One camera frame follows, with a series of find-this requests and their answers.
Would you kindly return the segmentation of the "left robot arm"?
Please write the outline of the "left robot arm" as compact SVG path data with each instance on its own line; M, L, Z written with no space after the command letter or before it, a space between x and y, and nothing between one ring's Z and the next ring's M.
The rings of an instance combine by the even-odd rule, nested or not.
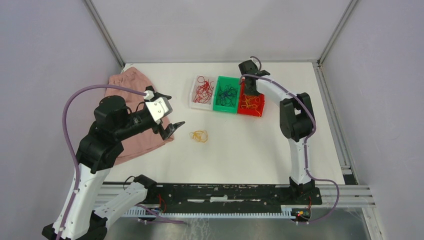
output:
M77 150L71 149L74 176L65 204L54 223L45 226L42 235L49 240L102 240L109 228L128 210L158 197L157 183L145 175L115 198L95 207L96 197L124 151L123 141L146 131L169 139L181 122L163 126L163 118L172 112L171 97L148 86L141 93L143 107L132 111L123 97L104 97L94 110L94 122Z

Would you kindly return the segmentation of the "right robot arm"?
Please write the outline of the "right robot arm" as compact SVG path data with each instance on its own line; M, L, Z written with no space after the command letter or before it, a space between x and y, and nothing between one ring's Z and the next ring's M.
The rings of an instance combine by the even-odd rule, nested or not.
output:
M279 107L279 127L290 147L291 171L289 177L289 199L302 204L315 188L315 180L309 171L309 138L316 131L316 121L310 96L304 92L294 94L271 78L253 60L238 65L240 83L244 94L269 98Z

